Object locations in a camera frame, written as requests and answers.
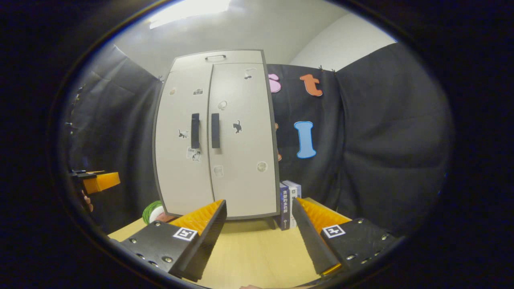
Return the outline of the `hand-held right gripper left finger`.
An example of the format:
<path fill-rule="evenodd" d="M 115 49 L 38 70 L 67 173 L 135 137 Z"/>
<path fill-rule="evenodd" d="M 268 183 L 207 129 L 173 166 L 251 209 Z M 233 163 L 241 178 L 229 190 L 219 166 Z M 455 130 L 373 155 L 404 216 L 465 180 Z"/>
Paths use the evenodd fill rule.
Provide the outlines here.
<path fill-rule="evenodd" d="M 197 282 L 226 221 L 221 199 L 166 223 L 150 222 L 121 242 L 146 265 L 178 278 Z"/>

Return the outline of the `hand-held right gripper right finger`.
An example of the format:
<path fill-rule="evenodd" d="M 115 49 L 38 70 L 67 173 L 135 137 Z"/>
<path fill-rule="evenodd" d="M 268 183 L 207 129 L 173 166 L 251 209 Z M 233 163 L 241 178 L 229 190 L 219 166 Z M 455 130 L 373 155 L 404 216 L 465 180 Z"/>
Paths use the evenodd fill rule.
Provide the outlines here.
<path fill-rule="evenodd" d="M 353 274 L 386 256 L 399 237 L 366 218 L 350 219 L 306 199 L 292 212 L 315 272 L 321 277 Z"/>

